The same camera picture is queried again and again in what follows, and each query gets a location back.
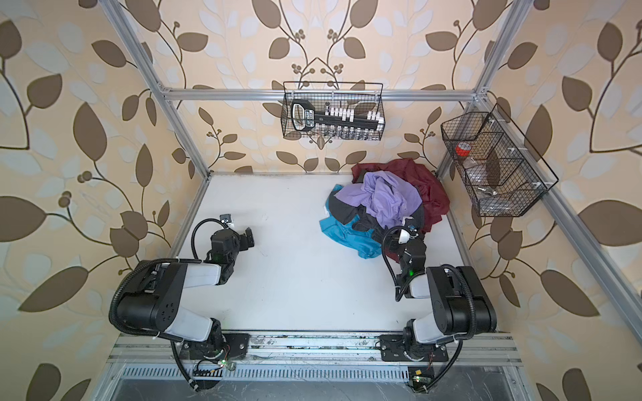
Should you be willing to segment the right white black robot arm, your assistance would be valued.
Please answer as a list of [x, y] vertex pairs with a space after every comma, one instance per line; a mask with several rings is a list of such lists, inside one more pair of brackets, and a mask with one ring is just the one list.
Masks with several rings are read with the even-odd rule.
[[396, 301], [427, 299], [431, 309], [425, 317], [408, 321], [400, 334], [381, 335], [378, 340], [385, 362], [446, 362], [446, 346], [495, 332], [498, 317], [473, 267], [426, 265], [426, 244], [416, 237], [400, 242], [390, 235], [382, 242], [382, 256], [396, 254], [401, 272], [394, 275]]

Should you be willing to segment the teal cloth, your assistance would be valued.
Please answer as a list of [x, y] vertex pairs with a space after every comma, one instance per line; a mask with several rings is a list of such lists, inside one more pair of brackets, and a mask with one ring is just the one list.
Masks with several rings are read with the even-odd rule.
[[324, 208], [328, 216], [319, 222], [321, 232], [341, 246], [355, 250], [362, 259], [381, 255], [381, 244], [372, 238], [372, 229], [360, 232], [353, 225], [360, 222], [356, 207], [346, 205], [331, 195]]

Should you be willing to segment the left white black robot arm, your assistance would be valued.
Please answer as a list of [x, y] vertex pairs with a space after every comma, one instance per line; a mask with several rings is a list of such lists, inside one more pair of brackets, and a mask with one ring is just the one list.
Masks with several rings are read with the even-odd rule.
[[214, 317], [182, 307], [187, 289], [227, 284], [240, 252], [255, 246], [251, 229], [229, 227], [214, 232], [204, 260], [155, 259], [140, 262], [117, 288], [110, 303], [110, 323], [133, 336], [165, 339], [187, 347], [191, 359], [223, 360], [247, 354], [250, 336], [225, 334]]

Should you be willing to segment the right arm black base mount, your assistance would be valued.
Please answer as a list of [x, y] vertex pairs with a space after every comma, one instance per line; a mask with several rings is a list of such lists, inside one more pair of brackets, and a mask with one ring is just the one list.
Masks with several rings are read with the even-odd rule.
[[419, 344], [401, 334], [383, 334], [378, 339], [384, 362], [444, 363], [449, 361], [445, 348], [435, 344]]

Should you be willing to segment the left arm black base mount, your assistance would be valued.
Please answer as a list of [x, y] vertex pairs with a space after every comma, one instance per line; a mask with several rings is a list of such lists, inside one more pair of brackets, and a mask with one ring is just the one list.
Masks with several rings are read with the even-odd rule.
[[206, 342], [187, 341], [179, 347], [181, 359], [223, 360], [243, 359], [249, 350], [250, 334], [245, 332], [224, 332], [219, 339]]

